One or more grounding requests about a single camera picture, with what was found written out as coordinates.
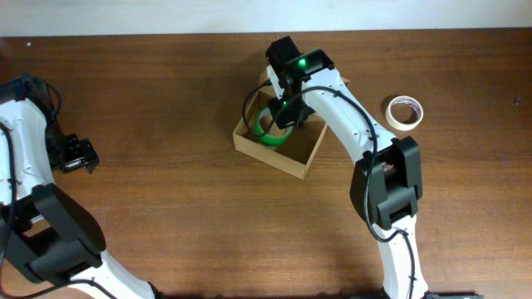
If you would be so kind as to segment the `cream masking tape roll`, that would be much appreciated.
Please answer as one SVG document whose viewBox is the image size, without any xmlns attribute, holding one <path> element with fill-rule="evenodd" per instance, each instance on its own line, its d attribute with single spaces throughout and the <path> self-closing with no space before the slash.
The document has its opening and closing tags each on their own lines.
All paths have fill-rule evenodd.
<svg viewBox="0 0 532 299">
<path fill-rule="evenodd" d="M 424 119 L 421 103 L 411 96 L 392 98 L 385 110 L 387 123 L 396 130 L 414 130 Z"/>
</svg>

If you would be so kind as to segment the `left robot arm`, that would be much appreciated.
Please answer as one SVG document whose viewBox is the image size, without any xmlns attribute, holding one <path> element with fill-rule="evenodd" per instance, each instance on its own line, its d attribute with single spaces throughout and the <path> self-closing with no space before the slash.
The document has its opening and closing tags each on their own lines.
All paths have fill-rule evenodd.
<svg viewBox="0 0 532 299">
<path fill-rule="evenodd" d="M 32 297 L 74 288 L 93 298 L 162 298 L 106 249 L 96 219 L 53 177 L 99 157 L 88 139 L 62 132 L 62 98 L 41 78 L 23 74 L 1 85 L 1 260 L 29 282 L 50 283 Z"/>
</svg>

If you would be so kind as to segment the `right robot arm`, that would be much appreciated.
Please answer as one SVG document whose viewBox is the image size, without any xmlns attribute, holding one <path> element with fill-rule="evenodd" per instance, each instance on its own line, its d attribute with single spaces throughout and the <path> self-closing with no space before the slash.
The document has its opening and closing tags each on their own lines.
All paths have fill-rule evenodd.
<svg viewBox="0 0 532 299">
<path fill-rule="evenodd" d="M 423 195 L 421 151 L 407 136 L 379 125 L 343 82 L 321 49 L 302 53 L 291 37 L 265 52 L 276 96 L 268 107 L 280 128 L 318 114 L 342 142 L 354 164 L 350 199 L 377 241 L 383 265 L 383 298 L 435 298 L 421 271 L 416 214 Z"/>
</svg>

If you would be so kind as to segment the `brown cardboard box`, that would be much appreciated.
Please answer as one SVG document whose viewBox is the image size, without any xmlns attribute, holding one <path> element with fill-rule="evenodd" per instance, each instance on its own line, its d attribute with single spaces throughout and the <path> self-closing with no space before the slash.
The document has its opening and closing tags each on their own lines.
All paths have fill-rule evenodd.
<svg viewBox="0 0 532 299">
<path fill-rule="evenodd" d="M 251 128 L 253 128 L 256 115 L 275 96 L 273 87 L 265 86 L 250 98 L 245 115 Z M 233 131 L 234 147 L 237 151 L 265 164 L 304 179 L 327 128 L 328 125 L 318 114 L 312 114 L 303 126 L 294 129 L 281 145 L 270 146 L 261 144 L 253 137 L 241 118 Z"/>
</svg>

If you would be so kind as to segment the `green tape roll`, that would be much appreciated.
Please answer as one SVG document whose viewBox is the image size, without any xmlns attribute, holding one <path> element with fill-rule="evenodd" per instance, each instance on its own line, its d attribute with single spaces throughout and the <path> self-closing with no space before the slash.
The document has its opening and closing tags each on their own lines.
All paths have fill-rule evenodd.
<svg viewBox="0 0 532 299">
<path fill-rule="evenodd" d="M 285 129 L 280 129 L 276 124 L 273 124 L 268 132 L 265 130 L 273 120 L 268 107 L 262 108 L 255 118 L 253 133 L 258 136 L 259 142 L 266 146 L 280 146 L 293 132 L 293 127 L 289 126 Z"/>
</svg>

